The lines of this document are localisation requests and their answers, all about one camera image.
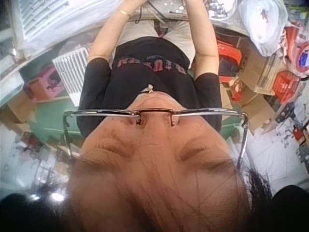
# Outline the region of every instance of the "light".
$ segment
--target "light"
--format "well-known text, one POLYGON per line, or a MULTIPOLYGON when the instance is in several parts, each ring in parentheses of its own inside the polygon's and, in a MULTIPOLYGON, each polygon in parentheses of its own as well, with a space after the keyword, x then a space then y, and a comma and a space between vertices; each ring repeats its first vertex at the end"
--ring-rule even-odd
POLYGON ((37 201, 40 197, 39 197, 38 195, 36 195, 36 194, 32 194, 32 195, 30 196, 30 198, 31 198, 33 201, 37 201))
POLYGON ((59 194, 59 193, 53 193, 52 194, 52 199, 54 200, 54 201, 56 201, 56 202, 62 202, 62 201, 64 201, 64 196, 63 195, 61 195, 61 194, 59 194))

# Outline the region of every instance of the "plastic bag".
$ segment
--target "plastic bag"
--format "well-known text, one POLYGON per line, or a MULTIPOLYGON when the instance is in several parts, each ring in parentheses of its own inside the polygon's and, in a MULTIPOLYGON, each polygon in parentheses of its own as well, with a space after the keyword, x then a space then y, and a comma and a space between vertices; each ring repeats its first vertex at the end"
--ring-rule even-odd
POLYGON ((278 50, 280 37, 288 24, 288 13, 280 0, 243 0, 240 17, 251 40, 264 57, 278 50))

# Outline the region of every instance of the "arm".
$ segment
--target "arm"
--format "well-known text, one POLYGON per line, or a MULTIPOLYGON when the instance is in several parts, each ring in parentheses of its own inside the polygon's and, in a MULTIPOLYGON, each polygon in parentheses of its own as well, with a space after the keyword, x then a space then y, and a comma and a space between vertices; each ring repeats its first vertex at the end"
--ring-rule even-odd
POLYGON ((94 41, 90 54, 89 61, 95 58, 104 58, 107 61, 110 59, 113 50, 120 38, 122 29, 133 15, 135 10, 144 4, 147 0, 124 0, 121 4, 119 11, 116 11, 105 23, 99 32, 96 40, 94 41))
POLYGON ((216 35, 203 0, 185 0, 191 34, 196 49, 195 80, 204 73, 219 72, 216 35))

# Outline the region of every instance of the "red box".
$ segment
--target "red box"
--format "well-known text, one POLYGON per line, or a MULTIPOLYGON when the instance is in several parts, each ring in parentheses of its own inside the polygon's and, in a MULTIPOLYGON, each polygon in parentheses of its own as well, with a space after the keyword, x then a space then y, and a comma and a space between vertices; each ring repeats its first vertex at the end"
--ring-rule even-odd
POLYGON ((280 103, 288 102, 295 94, 299 85, 300 78, 288 70, 279 72, 277 74, 273 90, 279 98, 280 103))

